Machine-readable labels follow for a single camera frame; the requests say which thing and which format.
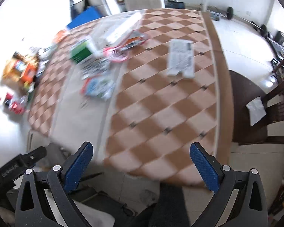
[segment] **tiled floor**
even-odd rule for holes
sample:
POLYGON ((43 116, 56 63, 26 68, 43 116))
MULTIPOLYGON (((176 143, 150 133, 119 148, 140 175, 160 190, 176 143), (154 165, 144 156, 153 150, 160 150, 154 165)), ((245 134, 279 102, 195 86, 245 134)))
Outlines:
MULTIPOLYGON (((4 67, 5 60, 11 56, 15 50, 15 45, 24 36, 32 31, 45 30, 45 34, 40 38, 44 43, 52 39, 54 33, 69 22, 68 0, 59 0, 59 4, 54 0, 6 0, 0 8, 0 76, 4 67), (52 19, 38 19, 38 24, 33 27, 26 27, 26 22, 17 19, 18 10, 14 9, 14 4, 25 11, 33 11, 34 8, 47 16, 55 17, 54 24, 52 19), (63 16, 55 16, 51 4, 63 8, 63 16)), ((269 92, 273 86, 270 82, 270 60, 273 54, 266 41, 253 30, 251 26, 236 20, 214 21, 219 34, 222 48, 229 66, 245 77, 249 78, 259 85, 265 92, 269 92)), ((0 96, 7 91, 0 87, 0 96)), ((279 102, 276 97, 270 104, 279 102)), ((10 117, 0 110, 0 166, 19 153, 26 150, 27 131, 29 127, 26 117, 22 119, 10 117)), ((268 126, 269 135, 284 135, 284 122, 275 123, 268 126)), ((258 169, 267 198, 267 205, 270 205, 276 195, 279 185, 282 181, 284 172, 284 145, 247 145, 238 147, 233 144, 229 165, 235 170, 248 171, 255 167, 258 169)), ((90 166, 88 172, 104 171, 105 174, 91 179, 88 184, 94 186, 96 190, 103 190, 111 197, 127 205, 137 212, 142 211, 146 206, 140 201, 140 192, 149 189, 159 193, 159 182, 153 182, 147 179, 133 178, 123 173, 90 166)), ((212 193, 205 189, 184 188, 186 207, 191 223, 193 223, 204 210, 212 197, 212 193)), ((230 209, 235 199, 235 192, 226 207, 226 210, 220 220, 223 223, 228 217, 230 209)))

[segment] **chair seat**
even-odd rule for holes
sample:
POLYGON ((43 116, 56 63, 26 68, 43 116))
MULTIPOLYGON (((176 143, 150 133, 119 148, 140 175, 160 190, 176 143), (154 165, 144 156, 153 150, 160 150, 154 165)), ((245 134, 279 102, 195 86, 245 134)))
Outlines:
POLYGON ((233 89, 233 106, 234 106, 234 126, 233 142, 253 143, 265 141, 267 138, 267 126, 263 127, 266 122, 266 116, 258 123, 250 126, 249 111, 246 104, 257 97, 263 98, 265 92, 251 80, 234 72, 229 71, 233 89))

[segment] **brown table edge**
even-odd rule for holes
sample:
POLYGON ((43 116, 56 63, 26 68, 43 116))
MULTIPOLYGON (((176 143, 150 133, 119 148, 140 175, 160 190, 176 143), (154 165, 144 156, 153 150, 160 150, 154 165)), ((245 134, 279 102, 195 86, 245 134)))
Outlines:
POLYGON ((216 73, 220 92, 220 127, 216 159, 223 165, 229 163, 230 147, 233 138, 233 91, 226 59, 216 29, 211 21, 210 14, 208 12, 202 12, 202 15, 211 39, 214 60, 216 62, 216 73))

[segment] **table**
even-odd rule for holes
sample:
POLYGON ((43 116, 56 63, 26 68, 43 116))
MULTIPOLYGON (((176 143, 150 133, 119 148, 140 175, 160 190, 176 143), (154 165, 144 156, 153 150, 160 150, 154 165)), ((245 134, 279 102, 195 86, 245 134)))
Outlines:
POLYGON ((54 53, 29 114, 32 129, 71 152, 84 141, 94 146, 96 163, 136 176, 179 185, 203 185, 189 157, 198 141, 221 164, 228 163, 233 129, 230 76, 207 13, 188 9, 143 10, 139 30, 147 43, 134 48, 127 63, 114 65, 111 100, 80 94, 80 71, 69 48, 101 18, 70 31, 54 53), (194 41, 195 77, 167 77, 168 42, 194 41))

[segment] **checkered tablecloth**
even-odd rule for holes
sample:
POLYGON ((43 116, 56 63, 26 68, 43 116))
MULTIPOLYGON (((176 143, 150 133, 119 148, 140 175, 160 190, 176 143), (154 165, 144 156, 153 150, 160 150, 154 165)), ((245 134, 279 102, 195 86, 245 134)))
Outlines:
MULTIPOLYGON (((32 128, 46 136, 50 135, 61 87, 71 66, 70 46, 99 21, 72 30, 46 69, 29 116, 32 128)), ((139 31, 150 39, 132 49, 125 63, 113 103, 104 163, 132 175, 201 185, 189 147, 198 141, 215 155, 219 126, 217 71, 204 18, 194 10, 148 9, 139 31), (168 42, 175 38, 193 41, 193 79, 166 75, 168 42)))

